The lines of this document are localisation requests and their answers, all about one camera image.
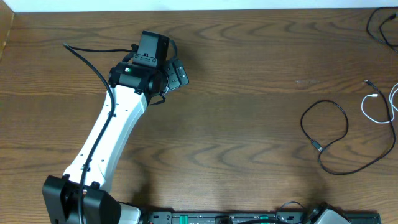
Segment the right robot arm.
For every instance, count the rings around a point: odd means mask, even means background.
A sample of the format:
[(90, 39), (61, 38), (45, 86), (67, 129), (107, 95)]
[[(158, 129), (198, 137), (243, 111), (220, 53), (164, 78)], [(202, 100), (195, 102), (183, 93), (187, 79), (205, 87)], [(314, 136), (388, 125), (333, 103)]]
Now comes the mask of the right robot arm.
[(352, 222), (329, 207), (311, 209), (303, 223), (309, 224), (352, 224)]

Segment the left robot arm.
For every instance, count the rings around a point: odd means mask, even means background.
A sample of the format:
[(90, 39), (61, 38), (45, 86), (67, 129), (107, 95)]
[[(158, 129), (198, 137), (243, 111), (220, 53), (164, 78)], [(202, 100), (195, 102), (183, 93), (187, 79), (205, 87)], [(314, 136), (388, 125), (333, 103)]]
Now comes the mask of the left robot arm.
[(114, 173), (133, 127), (168, 92), (189, 83), (181, 60), (167, 56), (175, 42), (143, 31), (138, 44), (99, 78), (106, 98), (82, 149), (61, 177), (48, 176), (42, 187), (51, 223), (140, 223), (139, 208), (118, 202), (111, 194)]

